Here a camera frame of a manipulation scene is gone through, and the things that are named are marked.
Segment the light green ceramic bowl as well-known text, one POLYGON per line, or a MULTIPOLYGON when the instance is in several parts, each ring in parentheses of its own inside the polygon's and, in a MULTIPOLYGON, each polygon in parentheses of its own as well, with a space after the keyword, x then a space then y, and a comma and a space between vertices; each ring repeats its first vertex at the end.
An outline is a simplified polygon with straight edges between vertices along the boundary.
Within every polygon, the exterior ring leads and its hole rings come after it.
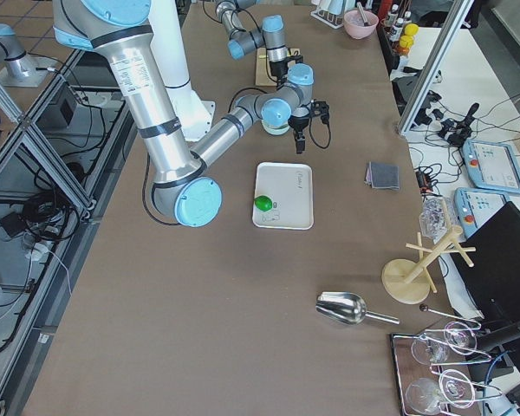
POLYGON ((279 127, 274 127, 274 126, 270 125, 269 123, 265 123, 264 121, 262 121, 262 126, 266 133, 273 135, 273 136, 280 136, 280 135, 286 134, 289 131, 288 124, 284 124, 279 127))

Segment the pink mixing bowl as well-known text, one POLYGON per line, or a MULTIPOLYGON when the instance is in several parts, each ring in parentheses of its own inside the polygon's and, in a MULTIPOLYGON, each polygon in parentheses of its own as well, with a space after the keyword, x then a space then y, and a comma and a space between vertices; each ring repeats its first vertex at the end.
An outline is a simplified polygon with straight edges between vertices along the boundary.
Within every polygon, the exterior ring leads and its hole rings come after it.
POLYGON ((350 10, 343 16, 343 25, 350 37, 363 39, 375 32, 379 18, 372 12, 365 12, 368 25, 365 25, 358 10, 350 10))

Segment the wooden cutting board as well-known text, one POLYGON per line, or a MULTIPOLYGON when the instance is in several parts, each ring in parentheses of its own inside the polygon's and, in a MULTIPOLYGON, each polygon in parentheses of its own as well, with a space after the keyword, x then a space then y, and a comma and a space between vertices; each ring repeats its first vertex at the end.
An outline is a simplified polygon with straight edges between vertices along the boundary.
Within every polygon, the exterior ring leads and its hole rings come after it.
MULTIPOLYGON (((259 87, 276 87, 281 84, 276 84, 276 80, 270 74, 270 65, 269 65, 269 50, 267 48, 260 48, 257 50, 257 60, 256 60, 256 78, 255 85, 259 87)), ((294 66, 295 63, 291 62, 289 64, 289 69, 294 66)))

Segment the white rectangular tray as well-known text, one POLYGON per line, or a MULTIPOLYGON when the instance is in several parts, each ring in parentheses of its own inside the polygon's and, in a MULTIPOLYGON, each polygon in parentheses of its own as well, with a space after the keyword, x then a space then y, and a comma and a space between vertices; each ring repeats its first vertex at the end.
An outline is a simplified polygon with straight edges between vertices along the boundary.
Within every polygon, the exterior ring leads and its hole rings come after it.
POLYGON ((267 211, 253 203, 252 222, 257 227, 303 231, 314 224, 312 169, 308 165, 260 163, 254 197, 272 203, 267 211))

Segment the green lime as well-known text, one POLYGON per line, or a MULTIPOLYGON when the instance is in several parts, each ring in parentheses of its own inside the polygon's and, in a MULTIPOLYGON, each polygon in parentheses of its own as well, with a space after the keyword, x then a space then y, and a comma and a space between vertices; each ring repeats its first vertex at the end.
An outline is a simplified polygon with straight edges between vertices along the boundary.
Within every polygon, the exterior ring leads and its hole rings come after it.
POLYGON ((258 210, 266 212, 273 208, 273 201, 266 195, 259 195, 254 198, 254 205, 258 210))

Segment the grey folded cloth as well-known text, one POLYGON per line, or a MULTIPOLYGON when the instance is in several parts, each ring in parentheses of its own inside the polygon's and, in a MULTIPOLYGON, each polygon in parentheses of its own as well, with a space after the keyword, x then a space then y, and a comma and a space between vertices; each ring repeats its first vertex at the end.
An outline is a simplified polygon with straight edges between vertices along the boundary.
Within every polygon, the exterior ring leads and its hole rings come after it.
POLYGON ((373 189, 399 190, 400 170, 396 165, 370 161, 367 163, 365 183, 373 189))

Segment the yellow lemon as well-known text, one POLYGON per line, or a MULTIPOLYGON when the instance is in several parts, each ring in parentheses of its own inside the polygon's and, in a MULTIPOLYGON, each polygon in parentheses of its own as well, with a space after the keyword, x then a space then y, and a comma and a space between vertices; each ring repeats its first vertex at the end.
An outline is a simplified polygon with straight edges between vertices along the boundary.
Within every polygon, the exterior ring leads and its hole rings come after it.
POLYGON ((415 23, 409 23, 404 26, 403 36, 415 36, 419 31, 419 26, 415 23))

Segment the clear plastic bag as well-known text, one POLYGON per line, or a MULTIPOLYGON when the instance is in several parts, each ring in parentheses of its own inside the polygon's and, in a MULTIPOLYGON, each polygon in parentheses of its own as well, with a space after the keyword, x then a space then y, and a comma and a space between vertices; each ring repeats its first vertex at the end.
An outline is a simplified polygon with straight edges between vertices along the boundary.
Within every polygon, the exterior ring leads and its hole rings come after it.
POLYGON ((452 202, 445 197, 431 197, 423 202, 419 215, 421 233, 424 237, 437 241, 442 238, 453 223, 452 202))

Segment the metal scoop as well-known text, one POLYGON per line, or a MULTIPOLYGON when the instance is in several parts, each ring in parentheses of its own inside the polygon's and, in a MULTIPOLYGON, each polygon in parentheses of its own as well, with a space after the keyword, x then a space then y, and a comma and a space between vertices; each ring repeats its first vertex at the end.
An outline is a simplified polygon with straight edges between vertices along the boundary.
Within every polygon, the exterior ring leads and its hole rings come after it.
POLYGON ((347 325, 361 323, 365 318, 400 324, 394 316, 369 311, 364 299, 352 292, 322 292, 317 297, 315 308, 323 315, 347 325))

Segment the wooden mug tree stand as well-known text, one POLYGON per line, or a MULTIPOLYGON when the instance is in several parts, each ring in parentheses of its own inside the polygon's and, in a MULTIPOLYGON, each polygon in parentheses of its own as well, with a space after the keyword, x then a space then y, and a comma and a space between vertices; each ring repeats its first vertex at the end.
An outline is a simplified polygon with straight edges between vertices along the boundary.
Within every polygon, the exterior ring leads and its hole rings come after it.
POLYGON ((444 198, 439 198, 439 204, 445 222, 445 233, 441 239, 432 248, 426 248, 422 244, 422 233, 418 231, 417 243, 406 244, 406 247, 418 252, 419 261, 415 263, 408 259, 398 258, 386 263, 382 270, 381 281, 384 288, 398 302, 417 304, 423 302, 430 292, 437 292, 427 268, 443 254, 457 253, 469 267, 474 266, 468 253, 475 251, 476 248, 465 248, 460 245, 459 238, 463 233, 461 226, 451 221, 448 205, 444 198))

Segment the lower blue teach pendant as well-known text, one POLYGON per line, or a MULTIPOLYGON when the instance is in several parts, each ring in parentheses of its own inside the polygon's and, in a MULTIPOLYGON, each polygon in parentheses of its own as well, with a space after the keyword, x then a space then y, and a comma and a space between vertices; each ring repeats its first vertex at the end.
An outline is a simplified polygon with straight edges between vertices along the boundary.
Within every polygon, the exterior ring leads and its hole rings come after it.
POLYGON ((454 192, 454 204, 465 237, 474 234, 509 201, 506 192, 459 187, 454 192))

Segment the blue teach pendant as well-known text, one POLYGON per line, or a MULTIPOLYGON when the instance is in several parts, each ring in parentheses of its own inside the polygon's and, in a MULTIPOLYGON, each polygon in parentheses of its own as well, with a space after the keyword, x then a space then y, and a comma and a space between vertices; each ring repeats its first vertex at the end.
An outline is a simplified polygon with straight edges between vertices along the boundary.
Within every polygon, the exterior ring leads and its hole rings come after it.
POLYGON ((510 145, 467 140, 462 154, 477 188, 520 194, 520 168, 510 145))
POLYGON ((506 192, 459 187, 454 192, 454 204, 465 237, 474 234, 509 201, 506 192))

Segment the upper blue teach pendant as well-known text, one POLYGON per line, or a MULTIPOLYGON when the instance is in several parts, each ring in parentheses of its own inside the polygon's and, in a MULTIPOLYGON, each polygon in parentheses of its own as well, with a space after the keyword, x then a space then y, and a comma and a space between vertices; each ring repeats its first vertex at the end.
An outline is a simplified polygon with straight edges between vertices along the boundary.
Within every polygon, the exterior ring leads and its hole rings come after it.
POLYGON ((477 188, 520 194, 520 168, 510 145, 467 140, 462 154, 477 188))

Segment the black monitor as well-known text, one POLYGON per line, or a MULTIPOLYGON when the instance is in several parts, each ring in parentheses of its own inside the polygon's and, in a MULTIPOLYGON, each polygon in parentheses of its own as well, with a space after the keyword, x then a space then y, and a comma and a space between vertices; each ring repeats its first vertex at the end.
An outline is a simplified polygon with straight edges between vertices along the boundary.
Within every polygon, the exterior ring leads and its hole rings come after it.
POLYGON ((465 242, 476 250, 472 267, 458 254, 452 261, 487 320, 520 321, 520 211, 504 205, 465 242))

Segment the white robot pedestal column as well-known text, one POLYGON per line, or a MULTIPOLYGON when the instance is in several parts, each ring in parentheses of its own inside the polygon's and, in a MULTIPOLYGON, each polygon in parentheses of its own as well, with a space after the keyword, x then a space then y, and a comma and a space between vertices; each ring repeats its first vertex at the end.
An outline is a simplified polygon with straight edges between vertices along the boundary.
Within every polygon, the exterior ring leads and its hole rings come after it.
POLYGON ((200 99, 192 87, 175 2, 152 0, 148 21, 153 29, 151 48, 163 85, 185 139, 196 142, 210 131, 216 104, 200 99))

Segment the aluminium frame post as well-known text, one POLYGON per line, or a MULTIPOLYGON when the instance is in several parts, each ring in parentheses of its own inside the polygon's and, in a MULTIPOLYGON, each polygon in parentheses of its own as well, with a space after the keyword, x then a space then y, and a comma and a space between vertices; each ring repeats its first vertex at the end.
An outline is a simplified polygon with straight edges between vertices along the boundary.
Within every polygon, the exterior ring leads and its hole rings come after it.
POLYGON ((414 119, 429 91, 439 66, 451 47, 462 23, 473 5, 473 0, 455 0, 441 28, 432 50, 417 80, 410 99, 400 117, 397 132, 404 136, 411 128, 414 119))

